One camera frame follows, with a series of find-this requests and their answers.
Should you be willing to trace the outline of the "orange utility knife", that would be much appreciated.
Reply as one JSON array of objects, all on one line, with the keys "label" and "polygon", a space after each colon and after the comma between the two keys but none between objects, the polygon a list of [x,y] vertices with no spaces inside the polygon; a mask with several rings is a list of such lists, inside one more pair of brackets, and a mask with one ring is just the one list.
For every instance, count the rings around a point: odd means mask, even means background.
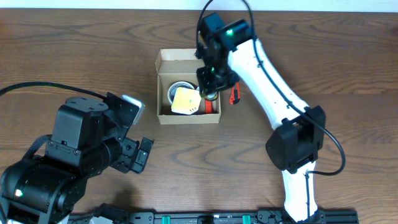
[{"label": "orange utility knife", "polygon": [[229,97],[229,103],[231,105],[236,105],[240,101],[240,86],[239,82],[236,82],[234,86],[231,88],[231,94]]}]

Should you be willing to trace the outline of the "yellow sticky note pad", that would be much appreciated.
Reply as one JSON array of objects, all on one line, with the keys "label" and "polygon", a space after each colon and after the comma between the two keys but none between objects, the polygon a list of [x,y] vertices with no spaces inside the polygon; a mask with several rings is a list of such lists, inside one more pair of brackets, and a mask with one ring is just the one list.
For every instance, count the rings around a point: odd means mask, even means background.
[{"label": "yellow sticky note pad", "polygon": [[178,87],[175,92],[171,110],[174,113],[191,115],[198,111],[201,102],[198,90]]}]

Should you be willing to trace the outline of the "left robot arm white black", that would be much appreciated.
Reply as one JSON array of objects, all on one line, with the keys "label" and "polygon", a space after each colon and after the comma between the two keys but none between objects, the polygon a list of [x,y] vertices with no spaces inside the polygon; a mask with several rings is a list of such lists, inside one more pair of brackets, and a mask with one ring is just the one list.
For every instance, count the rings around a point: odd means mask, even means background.
[{"label": "left robot arm white black", "polygon": [[35,140],[1,176],[1,223],[59,223],[84,196],[88,179],[112,167],[140,174],[153,141],[127,138],[144,111],[139,100],[108,93],[71,97],[59,107],[51,135]]}]

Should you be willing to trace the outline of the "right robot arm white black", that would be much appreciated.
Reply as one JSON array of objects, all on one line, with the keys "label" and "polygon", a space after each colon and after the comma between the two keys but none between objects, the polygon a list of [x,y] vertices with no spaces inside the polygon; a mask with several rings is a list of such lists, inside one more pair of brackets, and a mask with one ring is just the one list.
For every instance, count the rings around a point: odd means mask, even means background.
[{"label": "right robot arm white black", "polygon": [[261,41],[244,19],[225,24],[217,13],[197,25],[196,56],[200,94],[215,100],[218,93],[243,81],[264,110],[273,130],[266,142],[272,163],[282,172],[284,210],[293,222],[315,219],[312,171],[323,146],[325,113],[301,100],[267,58]]}]

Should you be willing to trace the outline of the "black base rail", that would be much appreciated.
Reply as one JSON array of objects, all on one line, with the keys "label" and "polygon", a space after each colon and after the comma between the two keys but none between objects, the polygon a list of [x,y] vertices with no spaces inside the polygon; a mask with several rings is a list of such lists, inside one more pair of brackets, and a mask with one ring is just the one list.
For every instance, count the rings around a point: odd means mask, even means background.
[{"label": "black base rail", "polygon": [[129,212],[103,203],[92,212],[70,215],[67,224],[286,224],[294,223],[283,209],[256,212],[153,213]]}]

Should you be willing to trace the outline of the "white tape roll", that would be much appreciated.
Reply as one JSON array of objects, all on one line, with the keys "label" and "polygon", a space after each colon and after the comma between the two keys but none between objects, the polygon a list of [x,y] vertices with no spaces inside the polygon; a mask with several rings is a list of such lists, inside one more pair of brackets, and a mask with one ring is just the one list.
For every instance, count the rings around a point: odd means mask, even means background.
[{"label": "white tape roll", "polygon": [[179,88],[179,87],[195,89],[194,85],[192,85],[191,83],[186,82],[186,81],[179,81],[179,82],[175,82],[175,83],[171,84],[171,86],[169,87],[168,92],[167,92],[167,97],[168,97],[170,104],[173,103],[175,93],[177,91],[177,88]]}]

